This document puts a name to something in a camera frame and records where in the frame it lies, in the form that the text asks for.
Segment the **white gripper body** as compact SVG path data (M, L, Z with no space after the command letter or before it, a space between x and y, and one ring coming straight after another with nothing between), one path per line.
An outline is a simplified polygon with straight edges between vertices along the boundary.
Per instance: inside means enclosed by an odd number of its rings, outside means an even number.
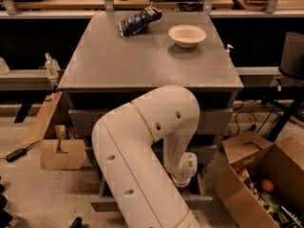
M172 167L171 177L177 187L186 187L198 170L198 157L195 153L185 152Z

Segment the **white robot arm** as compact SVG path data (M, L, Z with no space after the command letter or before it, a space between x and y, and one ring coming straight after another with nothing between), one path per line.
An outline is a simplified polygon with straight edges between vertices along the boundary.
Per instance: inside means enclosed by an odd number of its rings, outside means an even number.
M193 93L167 85L95 123L93 151L129 228L200 228L178 191L198 169L186 148L199 118Z

